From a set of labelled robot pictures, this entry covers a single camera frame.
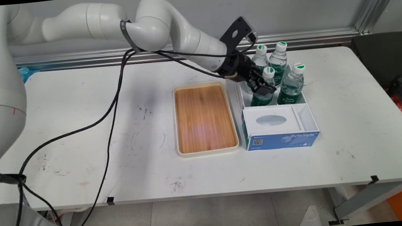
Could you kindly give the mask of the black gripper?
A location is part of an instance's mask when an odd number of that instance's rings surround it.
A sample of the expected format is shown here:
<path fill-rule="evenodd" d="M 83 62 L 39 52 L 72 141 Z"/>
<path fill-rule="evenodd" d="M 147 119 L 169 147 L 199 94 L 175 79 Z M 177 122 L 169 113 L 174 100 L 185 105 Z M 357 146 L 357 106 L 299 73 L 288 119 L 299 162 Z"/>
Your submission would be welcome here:
<path fill-rule="evenodd" d="M 251 58 L 244 53 L 227 56 L 218 69 L 219 75 L 227 77 L 234 82 L 248 82 L 250 91 L 255 95 L 272 95 L 277 90 L 274 78 L 263 79 L 265 66 L 254 65 Z"/>

